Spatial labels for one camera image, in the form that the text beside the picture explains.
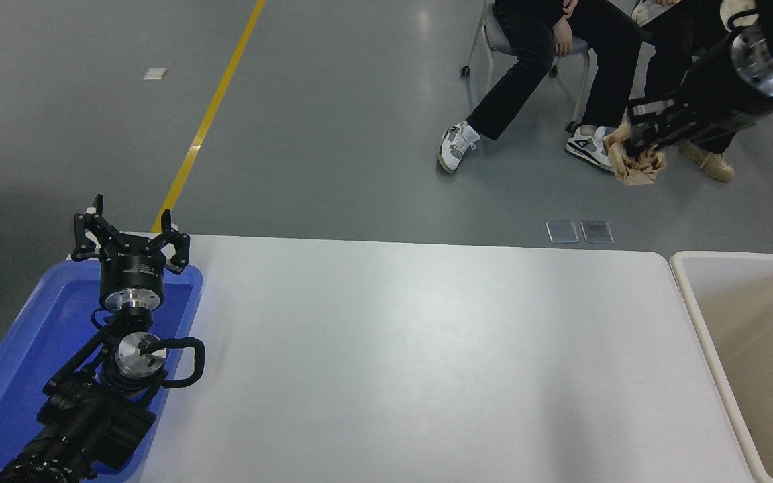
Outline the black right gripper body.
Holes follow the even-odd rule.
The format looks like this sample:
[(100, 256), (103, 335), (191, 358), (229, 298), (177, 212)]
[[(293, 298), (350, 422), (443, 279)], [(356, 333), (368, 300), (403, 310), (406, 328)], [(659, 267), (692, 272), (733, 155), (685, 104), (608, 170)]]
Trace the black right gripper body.
[(733, 67), (734, 34), (711, 47), (685, 75), (681, 95), (703, 119), (723, 128), (746, 128), (773, 113), (773, 101)]

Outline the person's hanging hand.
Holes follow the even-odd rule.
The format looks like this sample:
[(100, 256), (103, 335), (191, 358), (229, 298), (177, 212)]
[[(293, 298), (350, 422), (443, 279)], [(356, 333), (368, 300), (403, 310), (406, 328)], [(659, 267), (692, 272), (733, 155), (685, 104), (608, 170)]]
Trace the person's hanging hand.
[(554, 53), (558, 57), (567, 57), (571, 55), (574, 49), (574, 36), (568, 23), (568, 19), (561, 17), (558, 22), (552, 26), (554, 39)]

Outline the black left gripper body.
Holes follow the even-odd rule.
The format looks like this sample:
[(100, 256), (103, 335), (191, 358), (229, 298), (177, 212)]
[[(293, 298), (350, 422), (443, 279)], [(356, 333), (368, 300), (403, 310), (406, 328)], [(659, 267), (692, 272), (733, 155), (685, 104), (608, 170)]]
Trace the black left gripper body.
[(120, 245), (107, 244), (99, 248), (99, 263), (101, 299), (107, 299), (111, 294), (127, 288), (147, 290), (159, 299), (164, 298), (163, 269), (166, 257), (162, 252), (126, 254)]

